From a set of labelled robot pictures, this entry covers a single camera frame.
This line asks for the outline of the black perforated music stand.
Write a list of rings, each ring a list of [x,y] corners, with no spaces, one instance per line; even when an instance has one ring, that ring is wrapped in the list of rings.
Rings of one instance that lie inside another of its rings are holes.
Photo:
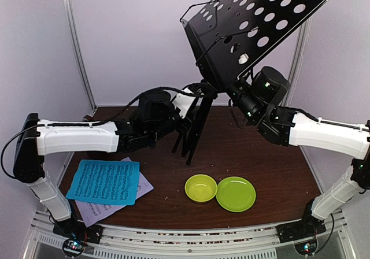
[[[211,0],[183,22],[196,66],[206,83],[205,96],[189,132],[179,134],[175,147],[191,160],[213,100],[236,80],[249,84],[253,68],[289,37],[328,0]],[[270,143],[288,146],[295,111],[269,105],[253,125]]]

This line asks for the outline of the blue sheet music page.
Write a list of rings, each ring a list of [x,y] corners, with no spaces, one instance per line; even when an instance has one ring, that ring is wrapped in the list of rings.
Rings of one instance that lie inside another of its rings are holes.
[[[81,160],[66,197],[94,204],[134,205],[139,176],[139,162]]]

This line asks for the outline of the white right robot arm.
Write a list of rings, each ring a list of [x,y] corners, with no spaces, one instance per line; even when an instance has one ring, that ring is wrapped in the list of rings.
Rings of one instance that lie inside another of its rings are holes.
[[[321,150],[348,158],[344,173],[307,204],[296,230],[307,237],[331,213],[360,191],[369,190],[369,125],[348,124],[315,117],[300,108],[280,105],[290,84],[276,69],[265,66],[251,82],[235,80],[226,92],[231,102],[269,143],[302,150]]]

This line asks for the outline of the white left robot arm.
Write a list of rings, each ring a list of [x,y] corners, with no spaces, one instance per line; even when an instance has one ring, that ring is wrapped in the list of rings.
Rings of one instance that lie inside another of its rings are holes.
[[[70,238],[83,233],[83,225],[72,217],[72,208],[44,170],[48,154],[74,151],[131,153],[156,142],[186,122],[195,100],[186,88],[175,97],[169,87],[141,93],[139,107],[128,119],[113,116],[103,121],[55,122],[30,113],[17,137],[13,176],[27,184]]]

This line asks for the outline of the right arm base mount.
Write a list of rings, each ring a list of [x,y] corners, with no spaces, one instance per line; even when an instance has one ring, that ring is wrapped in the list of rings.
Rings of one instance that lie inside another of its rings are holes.
[[[312,256],[319,249],[318,234],[326,232],[324,224],[306,224],[301,221],[281,224],[276,227],[280,243],[293,242],[301,256]]]

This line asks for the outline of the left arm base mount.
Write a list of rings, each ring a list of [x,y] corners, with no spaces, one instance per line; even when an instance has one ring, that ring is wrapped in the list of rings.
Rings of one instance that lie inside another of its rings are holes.
[[[89,244],[99,244],[103,234],[101,225],[82,228],[79,232],[67,233],[60,225],[54,224],[53,233],[66,237],[61,250],[67,258],[76,258],[84,253]]]

